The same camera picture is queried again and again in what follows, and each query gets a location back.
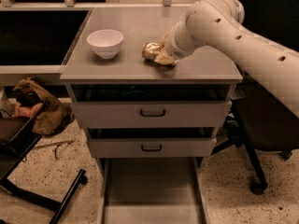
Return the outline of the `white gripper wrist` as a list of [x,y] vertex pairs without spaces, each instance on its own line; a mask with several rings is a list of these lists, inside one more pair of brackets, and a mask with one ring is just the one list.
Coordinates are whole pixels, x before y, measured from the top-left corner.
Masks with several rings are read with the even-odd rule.
[[184,23],[177,23],[169,33],[164,34],[161,44],[170,55],[167,52],[161,52],[154,59],[159,65],[175,66],[176,59],[188,57],[195,51],[195,42]]

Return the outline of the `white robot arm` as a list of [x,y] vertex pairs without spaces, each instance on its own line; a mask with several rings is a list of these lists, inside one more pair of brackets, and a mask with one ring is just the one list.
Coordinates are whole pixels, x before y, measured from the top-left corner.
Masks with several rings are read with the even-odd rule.
[[163,65],[208,45],[218,49],[299,117],[299,54],[242,26],[237,0],[201,0],[164,37],[155,62]]

